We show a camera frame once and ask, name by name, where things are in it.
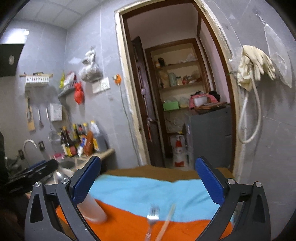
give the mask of blue gripper pad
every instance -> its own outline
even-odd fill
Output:
[[[221,206],[225,200],[223,186],[201,157],[196,159],[195,169],[213,202]]]
[[[72,200],[76,205],[84,201],[86,195],[91,189],[92,184],[100,173],[100,170],[101,159],[99,157],[96,157],[89,165],[89,167],[84,171],[84,173],[80,176],[79,180],[73,187]]]

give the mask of wall socket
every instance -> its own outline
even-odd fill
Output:
[[[92,84],[93,93],[99,93],[105,90],[110,89],[109,78],[104,78]]]

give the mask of gray basket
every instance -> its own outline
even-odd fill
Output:
[[[77,80],[71,81],[69,84],[61,88],[57,94],[58,97],[66,96],[67,94],[75,90],[74,85],[77,83]]]

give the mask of light blue cloth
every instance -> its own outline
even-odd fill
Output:
[[[160,208],[165,220],[171,205],[176,204],[174,222],[212,219],[219,208],[213,203],[201,180],[159,181],[144,177],[101,175],[90,194],[106,204],[146,217],[151,205]]]

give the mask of red plastic bag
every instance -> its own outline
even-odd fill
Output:
[[[74,87],[75,87],[74,99],[77,102],[77,104],[81,104],[84,101],[84,93],[83,93],[81,82],[76,83]]]

